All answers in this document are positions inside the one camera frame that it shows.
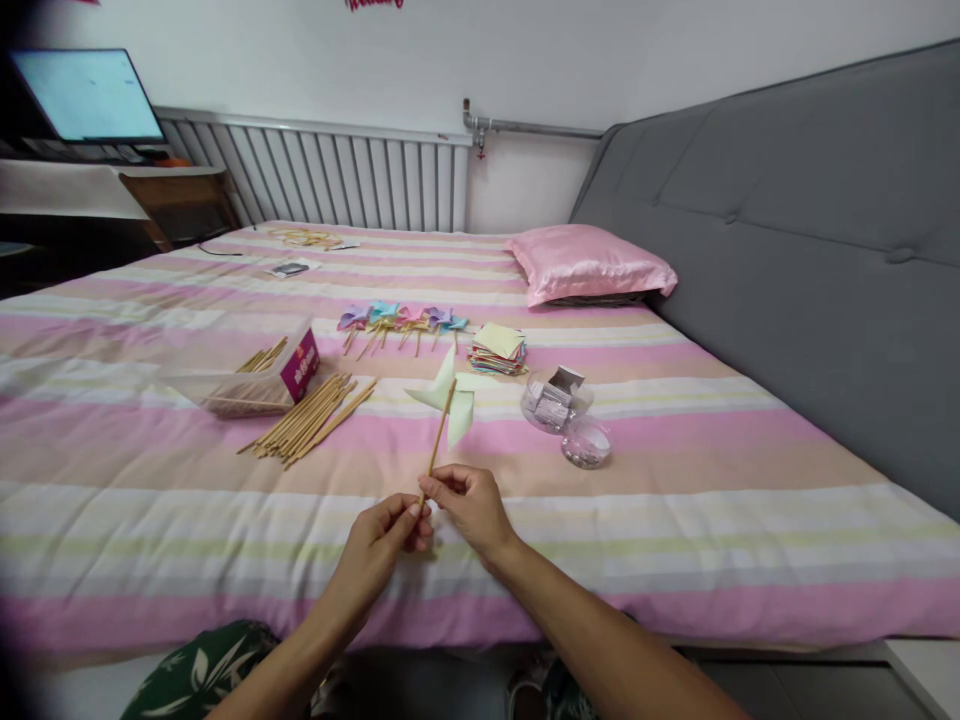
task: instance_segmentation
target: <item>green patterned fabric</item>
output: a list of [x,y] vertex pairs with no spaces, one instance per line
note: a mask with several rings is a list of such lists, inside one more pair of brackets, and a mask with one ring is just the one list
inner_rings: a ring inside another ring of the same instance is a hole
[[554,660],[543,681],[547,720],[599,720],[593,704],[560,658]]
[[203,632],[143,681],[121,720],[200,720],[270,654],[278,640],[263,623],[238,620]]

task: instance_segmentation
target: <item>pink striped bedsheet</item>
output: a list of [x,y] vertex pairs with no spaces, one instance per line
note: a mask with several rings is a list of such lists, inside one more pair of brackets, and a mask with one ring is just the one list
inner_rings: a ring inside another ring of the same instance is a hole
[[[473,428],[440,462],[491,468],[520,534],[647,627],[816,646],[960,633],[960,527],[649,310],[528,309],[503,237],[324,227],[361,247],[323,253],[268,232],[287,225],[208,243],[242,257],[191,248],[0,303],[0,570],[32,647],[298,623],[357,512],[416,491],[436,432],[436,412],[404,389],[429,385],[451,336],[419,358],[396,338],[342,357],[338,317],[375,299],[521,328],[531,367],[586,374],[591,412],[613,431],[607,466],[577,469],[525,422],[523,379],[478,395]],[[323,266],[260,272],[295,257]],[[251,309],[311,313],[324,375],[383,378],[286,473],[236,454],[273,421],[218,421],[156,378],[221,312]],[[435,525],[434,553],[401,562],[357,644],[537,638],[443,513]]]

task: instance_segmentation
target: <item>pink pillow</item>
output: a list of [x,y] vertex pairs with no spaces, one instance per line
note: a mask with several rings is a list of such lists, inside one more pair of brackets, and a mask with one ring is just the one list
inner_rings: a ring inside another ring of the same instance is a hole
[[507,240],[527,273],[527,306],[572,295],[673,292],[677,273],[653,253],[592,225],[554,225]]

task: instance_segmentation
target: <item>small glass cup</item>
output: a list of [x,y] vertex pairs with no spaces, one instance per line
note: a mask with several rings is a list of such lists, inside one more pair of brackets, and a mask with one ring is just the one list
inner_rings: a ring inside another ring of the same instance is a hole
[[593,404],[593,390],[586,383],[581,385],[573,394],[573,400],[570,407],[564,413],[543,413],[539,415],[536,412],[537,403],[540,397],[540,390],[544,383],[553,377],[556,368],[552,370],[534,370],[527,378],[527,386],[523,391],[523,398],[520,401],[520,409],[523,416],[531,425],[538,430],[543,430],[551,435],[562,435],[563,429],[567,423],[574,418],[586,414],[587,410]]
[[610,454],[610,430],[590,415],[572,418],[564,428],[560,449],[578,468],[596,470]]

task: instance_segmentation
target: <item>gray upholstered headboard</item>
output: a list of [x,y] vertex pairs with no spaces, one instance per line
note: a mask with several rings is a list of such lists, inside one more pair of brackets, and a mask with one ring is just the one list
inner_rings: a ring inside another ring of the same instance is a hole
[[571,222],[652,305],[960,520],[960,42],[611,128]]

